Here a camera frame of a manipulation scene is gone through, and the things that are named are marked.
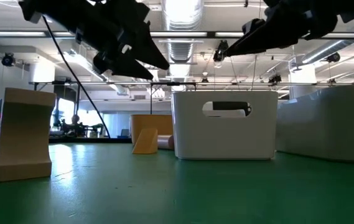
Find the orange block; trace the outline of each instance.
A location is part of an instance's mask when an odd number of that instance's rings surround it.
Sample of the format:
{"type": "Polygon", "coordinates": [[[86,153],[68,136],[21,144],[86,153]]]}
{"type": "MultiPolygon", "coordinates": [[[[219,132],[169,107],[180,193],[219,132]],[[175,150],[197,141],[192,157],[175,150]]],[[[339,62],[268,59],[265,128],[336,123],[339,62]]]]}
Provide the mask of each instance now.
{"type": "Polygon", "coordinates": [[[171,115],[146,114],[131,115],[131,140],[135,146],[141,131],[146,128],[156,128],[159,135],[172,135],[171,115]]]}
{"type": "Polygon", "coordinates": [[[157,129],[143,129],[134,146],[133,154],[157,153],[157,129]]]}

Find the bin handle cutout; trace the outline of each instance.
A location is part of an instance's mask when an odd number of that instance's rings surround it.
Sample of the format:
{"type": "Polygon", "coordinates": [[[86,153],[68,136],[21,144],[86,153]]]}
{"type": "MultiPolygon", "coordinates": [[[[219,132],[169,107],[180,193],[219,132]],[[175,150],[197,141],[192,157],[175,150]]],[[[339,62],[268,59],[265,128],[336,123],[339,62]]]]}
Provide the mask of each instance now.
{"type": "Polygon", "coordinates": [[[210,118],[245,118],[252,112],[244,101],[209,101],[203,105],[203,114],[210,118]]]}

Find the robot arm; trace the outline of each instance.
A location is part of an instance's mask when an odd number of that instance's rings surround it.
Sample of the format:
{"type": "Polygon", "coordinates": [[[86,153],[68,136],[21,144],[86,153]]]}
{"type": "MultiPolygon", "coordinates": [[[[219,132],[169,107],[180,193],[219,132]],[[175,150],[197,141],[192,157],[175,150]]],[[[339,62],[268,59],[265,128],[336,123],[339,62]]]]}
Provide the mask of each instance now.
{"type": "Polygon", "coordinates": [[[108,69],[113,75],[151,80],[152,74],[139,62],[167,70],[168,61],[161,54],[145,23],[149,8],[135,0],[24,0],[19,2],[24,18],[38,23],[42,15],[51,17],[98,51],[93,67],[99,74],[108,69]]]}
{"type": "Polygon", "coordinates": [[[243,25],[244,36],[225,51],[226,57],[256,54],[285,48],[301,37],[312,40],[334,30],[337,16],[347,23],[354,19],[354,0],[264,0],[267,19],[243,25]]]}

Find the ceiling beam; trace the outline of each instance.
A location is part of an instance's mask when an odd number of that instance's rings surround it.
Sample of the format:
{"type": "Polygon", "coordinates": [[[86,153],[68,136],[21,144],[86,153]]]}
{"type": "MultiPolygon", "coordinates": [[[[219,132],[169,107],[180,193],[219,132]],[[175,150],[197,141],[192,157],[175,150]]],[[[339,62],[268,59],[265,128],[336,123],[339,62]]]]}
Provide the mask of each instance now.
{"type": "MultiPolygon", "coordinates": [[[[153,39],[239,39],[243,33],[232,31],[151,31],[153,39]]],[[[74,39],[74,34],[54,31],[57,39],[74,39]]],[[[0,30],[0,38],[50,38],[47,30],[0,30]]],[[[318,40],[354,40],[354,32],[332,32],[318,40]]]]}

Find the security camera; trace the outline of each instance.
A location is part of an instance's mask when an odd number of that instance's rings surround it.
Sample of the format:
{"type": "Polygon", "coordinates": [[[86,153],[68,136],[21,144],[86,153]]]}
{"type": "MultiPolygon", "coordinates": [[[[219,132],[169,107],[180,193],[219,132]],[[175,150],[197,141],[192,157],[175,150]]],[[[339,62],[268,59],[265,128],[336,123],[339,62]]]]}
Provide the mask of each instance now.
{"type": "Polygon", "coordinates": [[[273,84],[276,84],[276,83],[279,83],[282,81],[282,77],[280,74],[275,74],[275,75],[271,75],[269,77],[269,81],[268,83],[273,83],[273,84]]]}
{"type": "Polygon", "coordinates": [[[16,64],[13,53],[5,53],[5,56],[1,60],[2,65],[7,67],[13,67],[16,64]]]}
{"type": "Polygon", "coordinates": [[[221,40],[218,44],[217,50],[214,53],[213,60],[214,62],[222,62],[225,58],[224,52],[228,49],[228,41],[221,40]]]}
{"type": "Polygon", "coordinates": [[[334,53],[334,54],[332,54],[332,55],[330,55],[330,56],[328,56],[327,58],[325,58],[325,60],[328,62],[328,63],[332,63],[332,62],[338,62],[338,61],[340,61],[340,59],[341,59],[341,56],[340,56],[340,54],[339,53],[334,53]]]}

